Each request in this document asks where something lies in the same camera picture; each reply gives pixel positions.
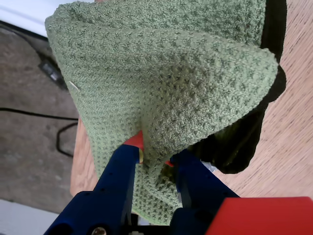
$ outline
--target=wooden surface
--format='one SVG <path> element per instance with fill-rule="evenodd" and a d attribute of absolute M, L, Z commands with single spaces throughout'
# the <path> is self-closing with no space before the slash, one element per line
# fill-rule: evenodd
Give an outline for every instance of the wooden surface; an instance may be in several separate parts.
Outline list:
<path fill-rule="evenodd" d="M 313 198 L 313 1 L 288 0 L 281 65 L 287 89 L 271 103 L 249 167 L 236 175 L 215 172 L 242 197 Z M 89 141 L 79 121 L 71 175 L 72 195 L 97 182 Z"/>

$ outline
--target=dark green fabric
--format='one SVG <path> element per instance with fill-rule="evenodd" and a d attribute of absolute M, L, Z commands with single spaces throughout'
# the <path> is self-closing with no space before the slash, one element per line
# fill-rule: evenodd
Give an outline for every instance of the dark green fabric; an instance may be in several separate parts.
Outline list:
<path fill-rule="evenodd" d="M 277 62 L 283 52 L 286 32 L 286 0 L 267 0 L 260 48 L 268 48 Z M 192 146 L 204 162 L 210 162 L 225 174 L 238 173 L 248 167 L 260 140 L 262 121 L 270 102 L 286 88 L 286 75 L 279 66 L 274 84 L 260 104 L 234 124 Z"/>

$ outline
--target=concrete floor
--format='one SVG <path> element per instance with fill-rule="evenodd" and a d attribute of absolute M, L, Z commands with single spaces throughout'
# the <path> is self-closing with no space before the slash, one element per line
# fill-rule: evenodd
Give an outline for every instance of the concrete floor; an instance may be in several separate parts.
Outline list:
<path fill-rule="evenodd" d="M 51 54 L 48 43 L 31 39 Z M 0 29 L 0 107 L 78 117 L 68 92 L 38 68 L 40 59 L 27 42 Z M 71 200 L 72 158 L 55 148 L 57 131 L 70 121 L 0 113 L 0 198 L 51 212 Z M 76 127 L 63 133 L 63 149 L 73 152 Z"/>

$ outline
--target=green knitted fabric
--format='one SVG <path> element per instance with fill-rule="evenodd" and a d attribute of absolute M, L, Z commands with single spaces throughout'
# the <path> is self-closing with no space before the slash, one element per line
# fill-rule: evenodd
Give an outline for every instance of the green knitted fabric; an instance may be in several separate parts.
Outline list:
<path fill-rule="evenodd" d="M 143 131 L 133 211 L 168 224 L 180 206 L 164 162 L 243 117 L 277 62 L 260 49 L 266 0 L 112 0 L 47 18 L 54 55 L 86 127 L 98 176 Z"/>

